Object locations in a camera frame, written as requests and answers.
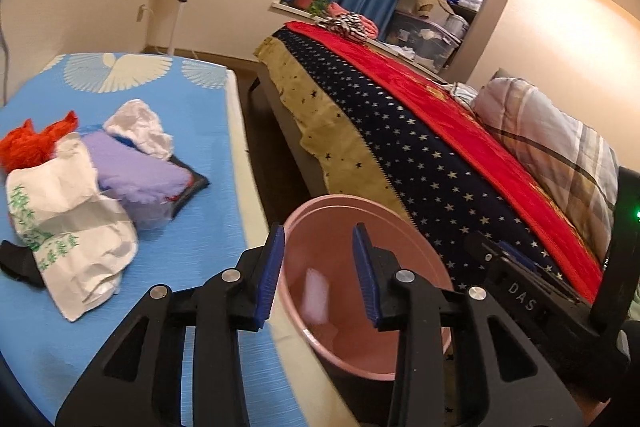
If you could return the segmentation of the orange plastic bag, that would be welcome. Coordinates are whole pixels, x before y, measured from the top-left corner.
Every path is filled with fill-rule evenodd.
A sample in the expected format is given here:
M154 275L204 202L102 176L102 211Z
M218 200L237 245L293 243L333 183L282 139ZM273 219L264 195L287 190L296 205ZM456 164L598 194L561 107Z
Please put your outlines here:
M78 127L78 117L70 110L64 118L37 132L31 119L10 131L0 143L1 168L9 174L16 169L37 167L51 159L55 143Z

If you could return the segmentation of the black cloth item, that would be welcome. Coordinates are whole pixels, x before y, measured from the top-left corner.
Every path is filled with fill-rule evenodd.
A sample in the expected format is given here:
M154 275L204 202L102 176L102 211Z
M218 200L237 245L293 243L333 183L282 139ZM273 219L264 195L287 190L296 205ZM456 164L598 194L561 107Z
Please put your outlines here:
M0 247L0 267L11 279L35 288L43 288L42 275L37 267L32 250L9 241L2 241Z

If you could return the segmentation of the plaid pillow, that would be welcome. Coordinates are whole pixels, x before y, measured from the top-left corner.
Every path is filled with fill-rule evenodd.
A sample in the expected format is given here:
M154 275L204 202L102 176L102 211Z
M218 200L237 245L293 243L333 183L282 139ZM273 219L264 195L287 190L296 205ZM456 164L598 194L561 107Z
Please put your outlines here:
M491 79L474 98L473 110L604 261L614 227L618 162L603 136L522 78Z

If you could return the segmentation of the pink clothing pile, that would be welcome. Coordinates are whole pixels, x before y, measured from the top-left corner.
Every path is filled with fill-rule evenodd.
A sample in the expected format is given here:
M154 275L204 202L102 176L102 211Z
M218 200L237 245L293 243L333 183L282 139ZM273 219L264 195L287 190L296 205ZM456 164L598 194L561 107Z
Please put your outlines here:
M342 16L342 15L349 15L350 17L356 16L360 19L360 22L362 23L362 26L363 26L363 31L367 35L367 37L370 39L378 38L378 26L376 26L375 23L372 22L372 20L369 20L364 15L354 13L354 12L349 12L349 10L342 8L341 5L339 5L336 2L331 2L326 7L326 12L328 12L329 16L332 16L332 17Z

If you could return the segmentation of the clear plastic storage box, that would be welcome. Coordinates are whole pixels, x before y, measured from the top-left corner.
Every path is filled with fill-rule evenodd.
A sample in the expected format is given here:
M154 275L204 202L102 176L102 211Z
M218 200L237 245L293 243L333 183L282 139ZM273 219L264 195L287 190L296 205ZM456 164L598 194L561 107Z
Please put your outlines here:
M395 11L386 27L384 42L409 54L411 61L439 74L461 40L430 20Z

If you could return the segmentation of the wooden bookshelf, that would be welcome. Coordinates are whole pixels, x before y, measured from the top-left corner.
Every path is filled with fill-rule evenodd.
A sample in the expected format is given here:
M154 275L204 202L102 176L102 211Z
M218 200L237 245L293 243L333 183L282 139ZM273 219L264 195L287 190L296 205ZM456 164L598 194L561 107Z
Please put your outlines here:
M450 83L467 82L480 64L489 40L494 33L508 0L456 0L449 3L454 14L462 17L468 29L460 46L448 58L440 73Z

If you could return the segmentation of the beige jacket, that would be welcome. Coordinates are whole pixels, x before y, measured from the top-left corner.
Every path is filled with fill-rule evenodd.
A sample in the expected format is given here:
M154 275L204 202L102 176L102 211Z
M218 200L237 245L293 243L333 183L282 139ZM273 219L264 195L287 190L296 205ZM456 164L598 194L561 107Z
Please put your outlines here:
M454 14L447 0L398 0L396 10L432 20L436 24L444 22Z

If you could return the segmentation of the navy star bed sheet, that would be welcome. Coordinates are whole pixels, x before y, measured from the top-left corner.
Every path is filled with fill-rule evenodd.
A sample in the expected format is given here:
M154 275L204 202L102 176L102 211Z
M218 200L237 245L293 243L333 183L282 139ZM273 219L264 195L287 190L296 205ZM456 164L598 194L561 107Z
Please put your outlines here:
M484 273L464 248L473 233L506 243L562 277L506 198L390 91L286 27L265 38L255 54L328 191L373 200L411 222L455 288L478 283Z

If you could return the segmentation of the crumpled white tissue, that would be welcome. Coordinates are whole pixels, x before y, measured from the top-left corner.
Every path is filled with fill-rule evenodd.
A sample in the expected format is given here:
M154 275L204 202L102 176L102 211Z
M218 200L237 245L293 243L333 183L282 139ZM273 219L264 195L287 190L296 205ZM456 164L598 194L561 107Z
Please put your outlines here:
M140 98L122 104L107 118L102 129L114 138L126 140L142 153L157 159L168 160L174 153L172 136L164 131L157 113Z

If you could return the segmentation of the red blanket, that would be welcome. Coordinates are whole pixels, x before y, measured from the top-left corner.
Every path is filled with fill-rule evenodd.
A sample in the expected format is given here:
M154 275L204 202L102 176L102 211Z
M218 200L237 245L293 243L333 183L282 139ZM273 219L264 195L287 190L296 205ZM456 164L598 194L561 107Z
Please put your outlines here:
M602 280L593 254L534 178L446 90L318 26L292 22L283 27L320 42L404 103L506 198L562 271L558 279L593 301Z

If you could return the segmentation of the zebra pattern cloth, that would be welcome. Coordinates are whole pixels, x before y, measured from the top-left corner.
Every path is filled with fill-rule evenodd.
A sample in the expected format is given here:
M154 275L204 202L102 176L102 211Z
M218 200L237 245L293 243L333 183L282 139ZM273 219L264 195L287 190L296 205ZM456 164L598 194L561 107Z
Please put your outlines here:
M316 20L314 23L320 28L334 32L334 34L337 34L350 41L363 43L368 40L374 40L367 37L367 35L363 31L363 26L360 22L360 19L356 16L330 16L327 18L318 18L318 20Z

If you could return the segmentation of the blue crane pattern cloth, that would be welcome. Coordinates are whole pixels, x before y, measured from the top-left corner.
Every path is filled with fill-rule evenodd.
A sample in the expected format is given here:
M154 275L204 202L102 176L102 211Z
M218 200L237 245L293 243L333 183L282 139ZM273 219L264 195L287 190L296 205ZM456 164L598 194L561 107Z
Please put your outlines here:
M70 110L90 134L122 104L140 98L174 140L183 186L166 162L118 167L99 161L99 189L117 199L138 232L139 249L118 293L67 321L43 289L1 281L2 384L27 402L6 426L50 425L66 395L126 313L156 283L190 288L230 267L248 246L231 133L242 128L235 75L221 65L146 54L77 53L55 57L2 108L1 129L32 120L36 129Z

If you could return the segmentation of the pink plastic trash bin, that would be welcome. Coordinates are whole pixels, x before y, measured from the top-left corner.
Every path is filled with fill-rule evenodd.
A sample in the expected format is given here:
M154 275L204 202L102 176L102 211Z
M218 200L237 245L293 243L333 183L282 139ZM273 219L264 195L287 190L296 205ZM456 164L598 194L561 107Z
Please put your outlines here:
M445 265L410 222L369 199L335 194L308 200L285 221L279 291L288 315L329 367L392 381L398 334L378 332L364 309L352 255L358 223L375 246L393 251L402 267L450 291Z

